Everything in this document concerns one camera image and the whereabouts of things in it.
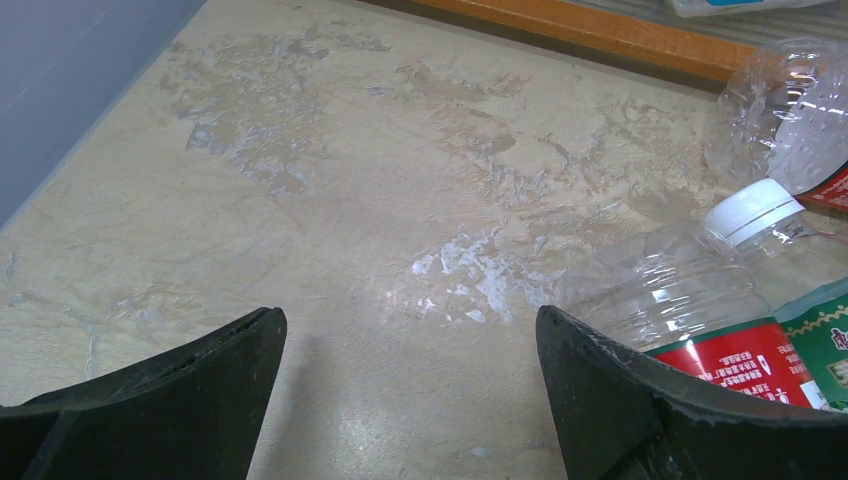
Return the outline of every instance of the white residue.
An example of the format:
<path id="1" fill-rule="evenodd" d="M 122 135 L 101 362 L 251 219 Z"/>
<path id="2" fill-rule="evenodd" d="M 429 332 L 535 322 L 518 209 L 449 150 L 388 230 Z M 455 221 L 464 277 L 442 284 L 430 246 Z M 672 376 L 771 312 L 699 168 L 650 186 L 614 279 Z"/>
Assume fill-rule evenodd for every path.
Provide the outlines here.
<path id="1" fill-rule="evenodd" d="M 470 312 L 465 312 L 465 314 L 477 323 L 486 323 L 486 316 L 483 315 L 483 312 L 476 308 Z"/>
<path id="2" fill-rule="evenodd" d="M 616 200 L 615 202 L 612 202 L 611 204 L 607 205 L 606 207 L 602 207 L 602 208 L 598 209 L 598 212 L 603 212 L 603 211 L 605 211 L 605 210 L 609 210 L 609 209 L 611 209 L 611 208 L 615 208 L 615 207 L 617 207 L 617 206 L 619 206 L 619 205 L 621 205 L 621 199 L 618 199 L 618 200 Z"/>
<path id="3" fill-rule="evenodd" d="M 15 274 L 15 263 L 17 263 L 18 257 L 15 256 L 15 252 L 9 254 L 9 260 L 6 262 L 6 268 L 3 270 L 3 278 L 6 279 L 7 282 L 12 280 L 12 275 Z"/>
<path id="4" fill-rule="evenodd" d="M 546 237 L 536 237 L 536 245 L 533 247 L 533 252 L 539 253 L 542 251 L 542 247 L 545 246 L 548 239 Z"/>
<path id="5" fill-rule="evenodd" d="M 524 298 L 533 309 L 551 303 L 553 284 L 562 272 L 546 274 L 534 269 L 523 258 L 501 252 L 495 243 L 499 232 L 500 227 L 496 227 L 489 232 L 473 236 L 458 235 L 442 245 L 438 253 L 427 254 L 416 260 L 412 269 L 416 273 L 428 271 L 423 270 L 424 266 L 429 266 L 438 258 L 442 263 L 442 275 L 462 276 L 462 282 L 458 282 L 455 289 L 447 289 L 446 292 L 469 297 L 472 301 L 479 302 L 478 305 L 487 305 L 490 311 L 477 309 L 483 318 L 489 316 L 491 319 L 491 315 L 494 315 L 505 322 L 512 322 L 513 308 L 510 307 L 508 299 L 516 292 L 523 292 Z M 537 248 L 541 249 L 544 237 L 537 237 L 535 240 Z"/>
<path id="6" fill-rule="evenodd" d="M 430 271 L 430 265 L 436 257 L 433 255 L 424 255 L 412 264 L 412 273 L 416 275 L 426 275 Z"/>
<path id="7" fill-rule="evenodd" d="M 97 355 L 97 346 L 94 343 L 94 333 L 91 333 L 91 338 L 88 339 L 88 357 L 85 359 L 85 379 L 91 380 L 94 378 L 94 361 Z"/>
<path id="8" fill-rule="evenodd" d="M 492 456 L 492 451 L 489 450 L 488 448 L 483 448 L 483 447 L 474 447 L 471 450 L 469 450 L 468 453 L 470 453 L 471 455 L 474 455 L 475 457 L 480 457 L 480 458 L 489 458 L 489 457 Z"/>
<path id="9" fill-rule="evenodd" d="M 422 315 L 426 314 L 430 310 L 438 312 L 438 310 L 436 310 L 436 304 L 433 303 L 432 300 L 430 300 L 430 297 L 427 297 L 426 299 L 419 298 L 417 305 L 421 307 Z"/>

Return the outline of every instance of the gray wall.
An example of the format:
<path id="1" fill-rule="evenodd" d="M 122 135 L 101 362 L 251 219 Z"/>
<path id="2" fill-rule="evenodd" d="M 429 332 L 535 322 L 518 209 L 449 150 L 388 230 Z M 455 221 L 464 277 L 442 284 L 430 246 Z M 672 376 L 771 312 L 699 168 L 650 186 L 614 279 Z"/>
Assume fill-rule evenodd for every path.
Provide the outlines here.
<path id="1" fill-rule="evenodd" d="M 0 0 L 0 229 L 205 0 Z"/>

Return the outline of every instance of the red bottle label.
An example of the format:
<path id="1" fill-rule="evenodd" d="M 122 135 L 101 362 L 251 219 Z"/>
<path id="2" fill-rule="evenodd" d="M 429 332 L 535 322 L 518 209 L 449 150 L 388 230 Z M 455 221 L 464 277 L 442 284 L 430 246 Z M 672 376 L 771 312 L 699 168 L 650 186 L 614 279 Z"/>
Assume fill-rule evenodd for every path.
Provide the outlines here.
<path id="1" fill-rule="evenodd" d="M 646 353 L 731 390 L 799 407 L 827 408 L 801 357 L 771 317 L 713 330 Z"/>
<path id="2" fill-rule="evenodd" d="M 797 195 L 797 197 L 799 200 L 848 210 L 848 163 L 822 182 L 821 185 Z"/>

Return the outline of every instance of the white bottle cap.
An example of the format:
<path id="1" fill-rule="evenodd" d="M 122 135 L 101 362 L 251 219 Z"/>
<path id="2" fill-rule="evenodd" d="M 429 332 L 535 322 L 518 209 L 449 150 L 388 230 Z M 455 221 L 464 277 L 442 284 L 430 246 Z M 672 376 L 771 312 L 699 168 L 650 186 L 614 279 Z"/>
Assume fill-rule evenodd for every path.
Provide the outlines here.
<path id="1" fill-rule="evenodd" d="M 786 189 L 767 178 L 719 203 L 704 217 L 704 226 L 728 239 L 735 247 L 802 210 L 804 207 Z"/>

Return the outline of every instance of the crushed plastic bottle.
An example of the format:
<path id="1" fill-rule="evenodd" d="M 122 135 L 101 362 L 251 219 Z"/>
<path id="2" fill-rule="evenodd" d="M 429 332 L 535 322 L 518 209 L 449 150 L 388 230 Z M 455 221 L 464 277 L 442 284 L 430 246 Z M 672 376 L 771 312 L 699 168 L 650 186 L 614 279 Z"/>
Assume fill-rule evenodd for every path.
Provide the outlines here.
<path id="1" fill-rule="evenodd" d="M 567 313 L 690 375 L 769 400 L 822 403 L 809 373 L 780 353 L 790 342 L 738 252 L 703 228 L 663 227 L 599 249 L 556 290 Z"/>
<path id="2" fill-rule="evenodd" d="M 848 410 L 848 244 L 807 223 L 804 207 L 776 181 L 731 196 L 704 226 L 736 246 L 834 409 Z"/>
<path id="3" fill-rule="evenodd" d="M 737 186 L 771 177 L 848 209 L 848 49 L 811 37 L 767 44 L 730 79 L 705 139 L 710 168 Z"/>

